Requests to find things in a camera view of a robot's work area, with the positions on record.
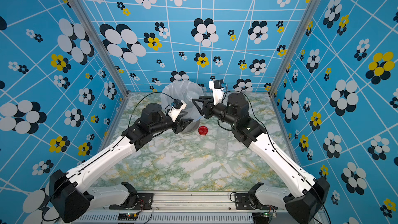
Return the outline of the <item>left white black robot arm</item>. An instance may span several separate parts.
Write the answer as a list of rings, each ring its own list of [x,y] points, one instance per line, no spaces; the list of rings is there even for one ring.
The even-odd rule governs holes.
[[[164,113],[157,103],[148,104],[138,118],[113,143],[98,154],[67,172],[55,171],[50,176],[49,201],[65,223],[71,223],[85,212],[107,205],[133,209],[139,204],[137,190],[127,182],[103,190],[92,184],[124,158],[139,151],[162,132],[182,132],[193,120],[182,118],[183,100],[174,100]]]

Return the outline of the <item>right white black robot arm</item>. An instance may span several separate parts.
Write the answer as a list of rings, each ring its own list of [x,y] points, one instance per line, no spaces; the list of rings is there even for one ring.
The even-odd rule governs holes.
[[[252,209],[259,211],[268,206],[274,211],[282,208],[299,224],[315,219],[324,207],[330,184],[325,178],[315,178],[305,171],[272,140],[245,94],[230,94],[226,104],[214,96],[201,96],[192,103],[206,119],[215,117],[229,124],[234,137],[261,157],[287,186],[288,190],[284,191],[257,183],[248,192]]]

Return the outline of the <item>clear jar of mung beans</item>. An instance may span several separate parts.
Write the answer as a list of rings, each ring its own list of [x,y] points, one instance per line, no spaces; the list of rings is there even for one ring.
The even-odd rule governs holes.
[[[227,131],[223,128],[218,127],[216,131],[216,139],[217,140],[227,140],[230,136],[230,131]]]

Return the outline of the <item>tall clear jar white lid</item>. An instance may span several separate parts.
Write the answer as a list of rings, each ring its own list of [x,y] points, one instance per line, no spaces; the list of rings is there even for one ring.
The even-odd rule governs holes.
[[[184,101],[186,102],[186,108],[182,111],[183,118],[192,119],[192,123],[196,123],[200,120],[201,115],[195,105],[193,104],[193,99],[198,99],[200,96],[198,93],[193,91],[188,91],[186,96],[184,97]]]

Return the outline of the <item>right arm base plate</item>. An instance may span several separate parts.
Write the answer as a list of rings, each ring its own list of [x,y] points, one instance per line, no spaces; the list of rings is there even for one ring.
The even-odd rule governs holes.
[[[230,194],[230,200],[235,204],[235,208],[238,211],[276,211],[278,207],[262,205],[261,207],[255,207],[249,201],[249,195],[247,193],[236,193]]]

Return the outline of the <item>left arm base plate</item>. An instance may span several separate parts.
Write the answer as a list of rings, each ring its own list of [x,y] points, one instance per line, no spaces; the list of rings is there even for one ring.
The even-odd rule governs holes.
[[[153,193],[137,193],[128,196],[128,198],[120,205],[110,205],[109,209],[122,209],[122,210],[150,210],[153,202]]]

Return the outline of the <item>clear jar large red lid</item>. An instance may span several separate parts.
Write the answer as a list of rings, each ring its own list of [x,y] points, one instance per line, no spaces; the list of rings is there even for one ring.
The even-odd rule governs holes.
[[[228,151],[228,141],[226,139],[219,139],[216,141],[216,155],[219,157],[224,157]]]

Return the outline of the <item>small red jar lid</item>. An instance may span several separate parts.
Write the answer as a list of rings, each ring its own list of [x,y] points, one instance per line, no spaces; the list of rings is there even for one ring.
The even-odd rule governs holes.
[[[207,134],[208,134],[208,128],[206,127],[206,126],[200,126],[199,128],[198,128],[198,133],[199,133],[199,135],[201,135],[201,136],[206,136]]]

